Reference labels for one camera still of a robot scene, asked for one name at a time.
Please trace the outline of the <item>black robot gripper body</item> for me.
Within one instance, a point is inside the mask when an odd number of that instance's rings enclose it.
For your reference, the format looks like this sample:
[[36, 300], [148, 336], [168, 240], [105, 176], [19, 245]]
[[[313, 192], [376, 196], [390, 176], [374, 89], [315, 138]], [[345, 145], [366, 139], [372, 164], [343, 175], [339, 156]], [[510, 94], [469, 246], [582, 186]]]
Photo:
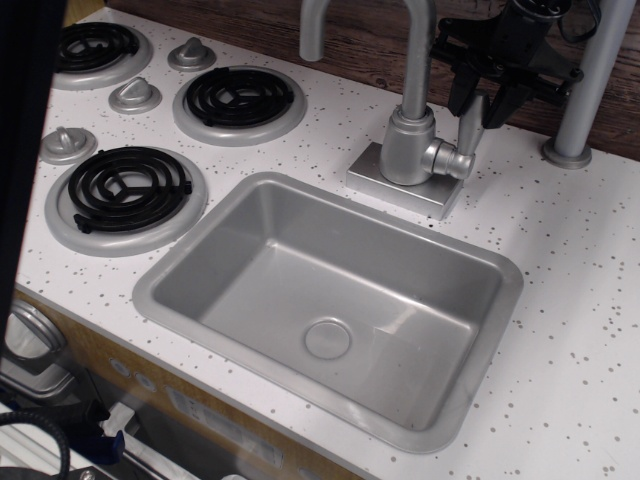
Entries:
[[561, 105], [582, 70], [547, 42], [551, 22], [533, 14], [502, 12], [487, 20], [443, 18], [431, 57], [451, 67], [467, 64], [498, 86], [522, 83], [534, 89], [531, 100]]

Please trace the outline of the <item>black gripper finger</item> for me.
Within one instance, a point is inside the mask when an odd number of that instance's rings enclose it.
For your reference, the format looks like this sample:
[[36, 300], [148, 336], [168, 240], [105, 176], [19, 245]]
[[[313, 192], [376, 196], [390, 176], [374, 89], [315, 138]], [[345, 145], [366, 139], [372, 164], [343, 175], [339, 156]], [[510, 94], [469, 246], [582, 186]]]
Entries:
[[448, 108], [454, 116], [464, 115], [476, 97], [483, 93], [478, 88], [479, 80], [480, 75], [467, 64], [459, 64], [454, 69], [448, 100]]
[[484, 115], [483, 127], [488, 130], [502, 127], [533, 96], [534, 89], [529, 85], [514, 82], [501, 85]]

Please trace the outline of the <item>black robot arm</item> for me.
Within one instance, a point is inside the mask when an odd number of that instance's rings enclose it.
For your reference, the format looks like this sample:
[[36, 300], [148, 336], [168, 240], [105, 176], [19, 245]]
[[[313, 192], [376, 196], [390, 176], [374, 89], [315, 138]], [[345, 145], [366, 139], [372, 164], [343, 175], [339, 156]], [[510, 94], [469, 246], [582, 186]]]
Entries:
[[508, 1], [490, 19], [441, 19], [431, 57], [454, 73], [447, 104], [451, 114], [466, 114], [482, 79], [498, 85], [482, 117], [486, 129], [501, 127], [531, 100], [564, 105], [584, 74], [546, 36], [570, 7], [569, 1]]

